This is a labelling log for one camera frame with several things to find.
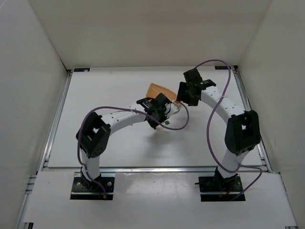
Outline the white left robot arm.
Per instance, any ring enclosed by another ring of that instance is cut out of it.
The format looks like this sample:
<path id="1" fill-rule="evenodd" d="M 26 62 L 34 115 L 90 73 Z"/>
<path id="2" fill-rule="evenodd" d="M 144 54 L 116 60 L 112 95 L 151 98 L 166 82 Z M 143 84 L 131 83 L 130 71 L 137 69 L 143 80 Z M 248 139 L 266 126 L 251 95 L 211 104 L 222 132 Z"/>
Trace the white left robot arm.
<path id="1" fill-rule="evenodd" d="M 82 179 L 88 184 L 96 184 L 99 181 L 100 155 L 105 151 L 112 134 L 145 121 L 155 129 L 177 112 L 179 108 L 162 93 L 154 99 L 143 98 L 128 108 L 109 114 L 90 112 L 76 134 Z"/>

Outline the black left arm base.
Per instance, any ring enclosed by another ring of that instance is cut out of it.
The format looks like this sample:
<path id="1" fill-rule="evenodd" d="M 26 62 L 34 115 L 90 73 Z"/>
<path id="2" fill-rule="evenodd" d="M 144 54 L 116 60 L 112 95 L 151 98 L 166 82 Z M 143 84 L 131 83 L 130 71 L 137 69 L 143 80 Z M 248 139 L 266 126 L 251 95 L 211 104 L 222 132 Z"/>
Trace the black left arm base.
<path id="1" fill-rule="evenodd" d="M 113 200 L 115 177 L 100 176 L 99 184 L 87 181 L 82 174 L 75 174 L 71 187 L 71 200 Z"/>

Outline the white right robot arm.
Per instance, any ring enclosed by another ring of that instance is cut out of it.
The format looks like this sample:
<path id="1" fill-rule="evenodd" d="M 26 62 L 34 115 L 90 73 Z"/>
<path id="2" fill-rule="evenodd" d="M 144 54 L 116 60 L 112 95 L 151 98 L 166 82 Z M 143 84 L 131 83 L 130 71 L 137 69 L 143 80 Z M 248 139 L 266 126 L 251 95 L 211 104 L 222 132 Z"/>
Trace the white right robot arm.
<path id="1" fill-rule="evenodd" d="M 203 102 L 212 108 L 211 115 L 218 114 L 226 123 L 226 152 L 222 161 L 217 161 L 214 177 L 219 182 L 228 183 L 236 177 L 245 156 L 261 142 L 258 114 L 238 107 L 225 97 L 216 83 L 203 80 L 196 68 L 183 75 L 185 81 L 179 84 L 177 101 L 189 106 Z"/>

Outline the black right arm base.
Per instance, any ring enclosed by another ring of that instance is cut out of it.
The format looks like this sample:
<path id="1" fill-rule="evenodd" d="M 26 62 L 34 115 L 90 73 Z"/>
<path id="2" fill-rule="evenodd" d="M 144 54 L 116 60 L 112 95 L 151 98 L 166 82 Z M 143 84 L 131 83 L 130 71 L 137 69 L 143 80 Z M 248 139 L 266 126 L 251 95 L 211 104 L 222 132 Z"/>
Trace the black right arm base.
<path id="1" fill-rule="evenodd" d="M 198 177 L 201 202 L 246 201 L 241 178 L 238 175 L 221 181 L 216 175 Z"/>

